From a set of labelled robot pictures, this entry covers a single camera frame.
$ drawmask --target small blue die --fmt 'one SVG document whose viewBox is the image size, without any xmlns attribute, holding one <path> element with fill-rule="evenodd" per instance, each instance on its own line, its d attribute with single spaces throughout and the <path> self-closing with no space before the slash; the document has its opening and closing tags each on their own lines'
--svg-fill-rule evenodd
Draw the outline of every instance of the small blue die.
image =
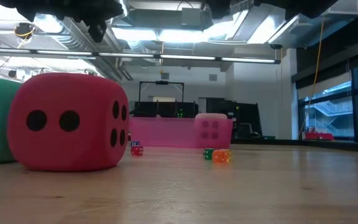
<svg viewBox="0 0 358 224">
<path fill-rule="evenodd" d="M 131 141 L 131 147 L 132 146 L 140 146 L 140 141 Z"/>
</svg>

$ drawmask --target yellow cable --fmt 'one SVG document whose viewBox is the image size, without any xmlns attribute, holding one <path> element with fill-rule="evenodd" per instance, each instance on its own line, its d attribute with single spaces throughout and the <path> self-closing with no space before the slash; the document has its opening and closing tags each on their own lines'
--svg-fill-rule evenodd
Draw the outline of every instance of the yellow cable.
<svg viewBox="0 0 358 224">
<path fill-rule="evenodd" d="M 312 86 L 312 89 L 311 89 L 311 95 L 309 97 L 308 108 L 310 107 L 311 99 L 312 99 L 312 97 L 314 95 L 314 89 L 316 88 L 316 82 L 317 82 L 317 76 L 318 76 L 318 68 L 320 66 L 321 46 L 323 44 L 323 33 L 324 33 L 324 18 L 325 18 L 325 14 L 323 14 L 323 20 L 321 21 L 320 43 L 318 45 L 316 73 L 314 75 L 314 82 L 313 82 L 313 86 Z M 305 127 L 306 117 L 307 116 L 308 116 L 308 114 L 306 113 L 305 118 L 303 119 L 303 124 L 302 124 L 301 128 L 299 129 L 298 139 L 300 139 L 302 130 Z"/>
</svg>

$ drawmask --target small dice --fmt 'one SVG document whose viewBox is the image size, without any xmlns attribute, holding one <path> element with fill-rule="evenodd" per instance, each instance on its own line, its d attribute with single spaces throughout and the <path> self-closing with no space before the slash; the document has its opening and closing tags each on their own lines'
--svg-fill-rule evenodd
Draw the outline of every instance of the small dice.
<svg viewBox="0 0 358 224">
<path fill-rule="evenodd" d="M 231 161 L 231 151 L 230 149 L 215 150 L 212 153 L 212 157 L 215 163 L 227 163 Z"/>
<path fill-rule="evenodd" d="M 143 156 L 143 146 L 132 146 L 131 154 L 133 156 Z"/>
<path fill-rule="evenodd" d="M 131 147 L 132 146 L 140 146 L 140 141 L 131 141 Z"/>
<path fill-rule="evenodd" d="M 212 153 L 214 150 L 215 149 L 210 149 L 210 148 L 204 149 L 204 159 L 212 160 Z"/>
</svg>

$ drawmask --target staircase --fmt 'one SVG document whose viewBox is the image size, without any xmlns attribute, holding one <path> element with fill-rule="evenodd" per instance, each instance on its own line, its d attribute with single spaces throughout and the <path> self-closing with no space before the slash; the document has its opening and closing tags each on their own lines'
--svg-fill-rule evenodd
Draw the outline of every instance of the staircase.
<svg viewBox="0 0 358 224">
<path fill-rule="evenodd" d="M 325 116 L 338 116 L 351 114 L 353 112 L 353 106 L 351 102 L 332 103 L 330 101 L 325 101 L 310 106 L 316 108 Z"/>
<path fill-rule="evenodd" d="M 354 130 L 351 128 L 338 129 L 338 128 L 335 128 L 333 125 L 326 123 L 325 121 L 318 121 L 316 119 L 309 119 L 308 126 L 315 127 L 318 129 L 325 129 L 329 133 L 333 134 L 334 136 L 353 136 L 354 135 Z"/>
</svg>

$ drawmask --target small green die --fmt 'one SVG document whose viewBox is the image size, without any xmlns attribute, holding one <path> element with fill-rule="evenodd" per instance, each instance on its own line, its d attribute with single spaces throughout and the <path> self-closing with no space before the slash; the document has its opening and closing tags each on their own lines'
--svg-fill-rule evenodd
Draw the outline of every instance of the small green die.
<svg viewBox="0 0 358 224">
<path fill-rule="evenodd" d="M 212 160 L 212 152 L 214 151 L 215 149 L 204 149 L 204 159 L 206 160 Z"/>
</svg>

